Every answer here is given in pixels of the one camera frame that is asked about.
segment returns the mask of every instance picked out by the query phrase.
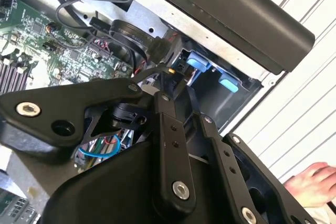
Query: finger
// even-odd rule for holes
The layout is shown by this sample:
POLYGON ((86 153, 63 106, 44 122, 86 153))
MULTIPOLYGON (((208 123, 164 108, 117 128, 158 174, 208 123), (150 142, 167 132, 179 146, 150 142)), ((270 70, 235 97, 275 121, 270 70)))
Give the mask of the finger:
POLYGON ((317 181, 323 181, 335 172, 336 172, 336 167, 327 166, 321 169, 318 173, 315 173, 314 178, 317 181))
POLYGON ((328 166, 326 162, 314 163, 311 166, 309 166, 306 170, 304 170, 302 173, 308 176, 313 176, 315 172, 317 172, 319 169, 322 169, 326 166, 328 166))
POLYGON ((333 185, 330 188, 329 193, 330 193, 331 200, 334 200, 336 198, 336 185, 333 185))
POLYGON ((336 185, 336 172, 334 172, 333 174, 331 174, 330 176, 328 176, 327 178, 325 178, 321 183, 320 183, 321 187, 326 188, 326 189, 330 189, 332 188, 334 185, 336 185))

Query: black plastic cover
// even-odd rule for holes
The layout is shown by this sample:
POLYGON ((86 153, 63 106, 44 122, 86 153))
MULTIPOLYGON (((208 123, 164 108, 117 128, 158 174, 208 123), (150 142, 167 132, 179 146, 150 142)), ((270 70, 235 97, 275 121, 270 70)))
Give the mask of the black plastic cover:
POLYGON ((293 71, 315 36, 271 0, 167 0, 274 74, 293 71))

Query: red wire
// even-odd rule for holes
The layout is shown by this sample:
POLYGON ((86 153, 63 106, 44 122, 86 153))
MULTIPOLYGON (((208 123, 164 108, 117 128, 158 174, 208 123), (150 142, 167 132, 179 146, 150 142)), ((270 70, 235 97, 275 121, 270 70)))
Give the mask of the red wire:
POLYGON ((104 142, 106 143, 106 144, 115 144, 116 143, 116 139, 112 139, 112 141, 109 143, 108 141, 107 141, 107 138, 106 137, 104 137, 104 142))
POLYGON ((169 38, 168 41, 171 42, 176 35, 177 35, 177 33, 173 33, 173 35, 169 38))
POLYGON ((139 67, 136 69, 136 71, 134 72, 134 75, 137 74, 137 73, 141 70, 141 68, 143 67, 143 65, 144 65, 145 63, 146 63, 146 61, 144 61, 144 60, 141 62, 140 66, 139 66, 139 67))

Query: green circuit board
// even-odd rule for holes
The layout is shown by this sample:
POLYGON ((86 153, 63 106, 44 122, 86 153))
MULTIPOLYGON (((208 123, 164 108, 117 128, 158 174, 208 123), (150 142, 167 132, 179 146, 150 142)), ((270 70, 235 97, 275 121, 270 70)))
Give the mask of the green circuit board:
MULTIPOLYGON (((0 7, 0 15, 0 39, 6 41, 3 50, 15 47, 20 53, 11 54, 12 57, 20 57, 20 61, 24 59, 32 65, 43 61, 50 79, 48 86, 87 82, 95 78, 129 77, 132 74, 132 67, 114 57, 101 41, 93 40, 81 49, 59 45, 46 29, 55 22, 20 0, 6 0, 0 7)), ((54 36, 73 46, 87 43, 64 27, 54 36)))

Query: microchip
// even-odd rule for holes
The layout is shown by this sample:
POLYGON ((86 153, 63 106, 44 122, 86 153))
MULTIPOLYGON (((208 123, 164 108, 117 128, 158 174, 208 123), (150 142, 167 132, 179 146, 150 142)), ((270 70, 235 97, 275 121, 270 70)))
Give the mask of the microchip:
POLYGON ((80 52, 77 52, 77 51, 73 50, 70 53, 70 58, 73 59, 73 60, 77 60, 79 55, 80 55, 80 52))
POLYGON ((10 37, 10 39, 11 39, 12 41, 17 41, 17 40, 18 40, 18 37, 17 37, 17 35, 12 34, 12 36, 10 37))
POLYGON ((37 32, 38 34, 41 33, 42 31, 42 25, 38 24, 38 23, 34 23, 33 24, 33 31, 37 32))

